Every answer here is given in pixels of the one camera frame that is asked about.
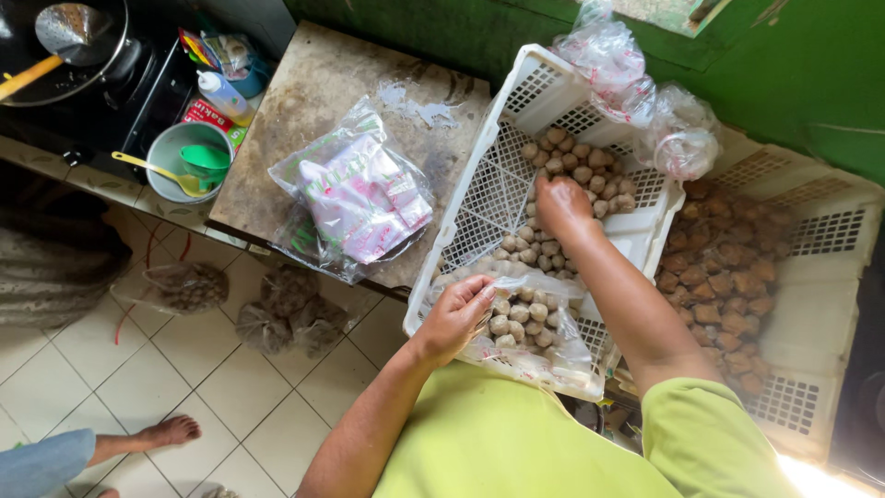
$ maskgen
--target white plastic crate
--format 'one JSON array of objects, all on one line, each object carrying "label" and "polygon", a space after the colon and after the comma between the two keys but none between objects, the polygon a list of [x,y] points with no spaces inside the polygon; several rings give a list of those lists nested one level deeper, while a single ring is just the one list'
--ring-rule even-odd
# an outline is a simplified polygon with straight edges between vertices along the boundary
[{"label": "white plastic crate", "polygon": [[[483,116],[440,234],[416,279],[404,321],[410,336],[420,326],[418,306],[439,255],[449,262],[443,273],[468,265],[525,221],[534,169],[521,159],[519,148],[553,124],[576,135],[578,143],[608,147],[635,180],[647,182],[637,196],[648,203],[639,205],[640,216],[611,216],[605,231],[644,275],[654,275],[684,195],[676,184],[632,160],[630,129],[597,113],[585,91],[571,67],[545,49],[528,45],[519,51],[514,69]],[[772,365],[772,375],[765,392],[747,400],[745,408],[780,452],[822,463],[857,324],[858,279],[872,256],[885,193],[874,183],[795,152],[757,144],[729,128],[723,147],[707,178],[789,208],[798,219],[793,251],[778,263],[776,304],[761,333],[762,355]],[[579,325],[601,369],[612,368],[620,353],[591,303],[581,311]]]},{"label": "white plastic crate", "polygon": [[[582,76],[540,45],[522,47],[498,95],[482,116],[473,152],[452,193],[441,230],[421,269],[404,321],[411,336],[421,325],[419,305],[431,283],[440,255],[444,274],[469,266],[489,254],[507,232],[526,222],[525,204],[537,168],[520,154],[522,146],[556,125],[574,135],[579,144],[608,148],[624,165],[637,187],[636,210],[604,220],[606,236],[644,275],[653,278],[663,252],[666,234],[685,199],[678,183],[633,157],[628,125],[608,121],[588,101]],[[578,324],[602,375],[610,373],[620,352],[605,332],[605,325],[589,295]],[[509,363],[495,367],[520,372]],[[567,385],[546,384],[568,393]]]},{"label": "white plastic crate", "polygon": [[778,451],[823,463],[857,325],[858,280],[873,254],[885,194],[858,176],[725,131],[725,153],[706,178],[789,208],[797,219],[760,334],[772,375],[745,408]]}]

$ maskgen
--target yellow ladle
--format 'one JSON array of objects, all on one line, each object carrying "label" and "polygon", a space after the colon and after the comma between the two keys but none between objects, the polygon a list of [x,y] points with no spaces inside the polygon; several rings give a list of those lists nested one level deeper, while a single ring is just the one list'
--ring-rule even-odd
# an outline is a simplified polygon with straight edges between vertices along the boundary
[{"label": "yellow ladle", "polygon": [[200,179],[193,175],[176,175],[175,173],[166,171],[165,169],[154,166],[147,161],[140,160],[138,158],[134,158],[128,154],[124,154],[123,152],[114,152],[111,154],[116,160],[121,160],[127,162],[129,164],[134,164],[136,166],[143,167],[145,169],[149,169],[158,175],[163,175],[166,178],[178,183],[184,193],[190,197],[202,197],[209,193],[209,189],[200,190]]}]

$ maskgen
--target green shirt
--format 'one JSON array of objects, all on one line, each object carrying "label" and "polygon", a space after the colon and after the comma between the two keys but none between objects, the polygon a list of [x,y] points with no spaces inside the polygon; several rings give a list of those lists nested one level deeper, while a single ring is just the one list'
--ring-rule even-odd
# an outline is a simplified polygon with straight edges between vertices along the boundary
[{"label": "green shirt", "polygon": [[643,425],[644,459],[578,424],[550,394],[452,362],[421,390],[374,496],[798,496],[724,385],[655,385]]}]

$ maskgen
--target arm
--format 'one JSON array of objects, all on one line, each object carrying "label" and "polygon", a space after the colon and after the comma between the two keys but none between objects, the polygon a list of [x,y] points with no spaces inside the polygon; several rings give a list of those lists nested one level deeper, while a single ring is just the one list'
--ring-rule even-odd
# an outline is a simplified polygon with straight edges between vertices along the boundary
[{"label": "arm", "polygon": [[424,324],[384,365],[323,441],[296,493],[299,498],[370,496],[412,412],[421,387],[473,338],[495,298],[489,276],[449,285]]},{"label": "arm", "polygon": [[722,382],[685,323],[651,282],[605,238],[581,187],[539,177],[538,222],[562,244],[627,359],[640,397],[674,377]]}]

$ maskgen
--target wooden handle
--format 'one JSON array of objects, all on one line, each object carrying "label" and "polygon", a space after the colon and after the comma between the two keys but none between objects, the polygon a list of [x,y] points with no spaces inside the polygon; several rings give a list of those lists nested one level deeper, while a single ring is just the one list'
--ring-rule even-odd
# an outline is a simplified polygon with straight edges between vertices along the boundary
[{"label": "wooden handle", "polygon": [[47,57],[33,66],[25,69],[21,73],[16,74],[3,84],[0,84],[0,100],[7,98],[13,93],[25,88],[27,85],[37,81],[49,71],[59,67],[64,62],[61,57],[53,55]]},{"label": "wooden handle", "polygon": [[163,175],[166,178],[169,178],[170,180],[174,180],[175,182],[178,182],[177,175],[173,175],[172,173],[166,171],[165,169],[163,169],[159,166],[154,166],[145,160],[140,160],[136,157],[130,156],[129,154],[124,154],[123,152],[112,152],[111,157],[116,160],[121,160],[121,161],[127,162],[129,164],[134,164],[136,166],[143,167],[144,169],[149,169],[150,171],[153,171],[154,173],[157,173],[159,175]]}]

